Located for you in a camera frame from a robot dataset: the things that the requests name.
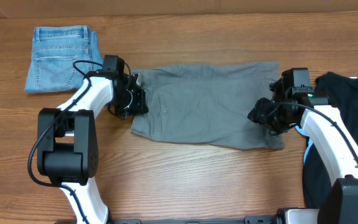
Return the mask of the grey khaki shorts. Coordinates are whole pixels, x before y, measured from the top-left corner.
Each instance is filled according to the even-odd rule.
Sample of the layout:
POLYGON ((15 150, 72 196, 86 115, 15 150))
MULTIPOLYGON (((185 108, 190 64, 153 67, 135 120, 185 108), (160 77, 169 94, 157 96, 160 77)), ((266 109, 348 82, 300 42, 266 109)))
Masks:
POLYGON ((257 100, 271 96, 278 72, 277 62, 138 70, 149 111, 135 116, 131 131, 153 141, 282 149, 281 136, 247 117, 257 100))

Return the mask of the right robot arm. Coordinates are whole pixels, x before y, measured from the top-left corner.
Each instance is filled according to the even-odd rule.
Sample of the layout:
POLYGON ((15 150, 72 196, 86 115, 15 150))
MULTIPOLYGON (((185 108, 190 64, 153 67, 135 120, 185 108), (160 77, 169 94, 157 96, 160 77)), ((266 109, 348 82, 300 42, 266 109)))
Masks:
POLYGON ((307 68, 291 68, 269 85, 271 99, 259 99, 248 118, 271 135, 302 128, 319 152, 331 181, 320 209, 279 208, 273 216, 251 216, 257 223, 358 223, 358 145, 342 122, 337 103, 314 91, 307 68))

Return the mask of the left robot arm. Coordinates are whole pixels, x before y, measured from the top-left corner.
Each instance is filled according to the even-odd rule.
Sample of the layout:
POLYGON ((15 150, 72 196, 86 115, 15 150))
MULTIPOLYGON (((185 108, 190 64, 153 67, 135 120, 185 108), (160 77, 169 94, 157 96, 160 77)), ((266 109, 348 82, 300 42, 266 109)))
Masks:
POLYGON ((84 75, 81 88, 58 108, 44 108, 38 116, 37 140, 27 169, 39 185, 60 189, 76 216, 76 223, 112 223, 95 175, 99 149, 95 119, 103 108, 120 119, 146 114, 145 91, 125 61, 106 55, 99 69, 84 75))

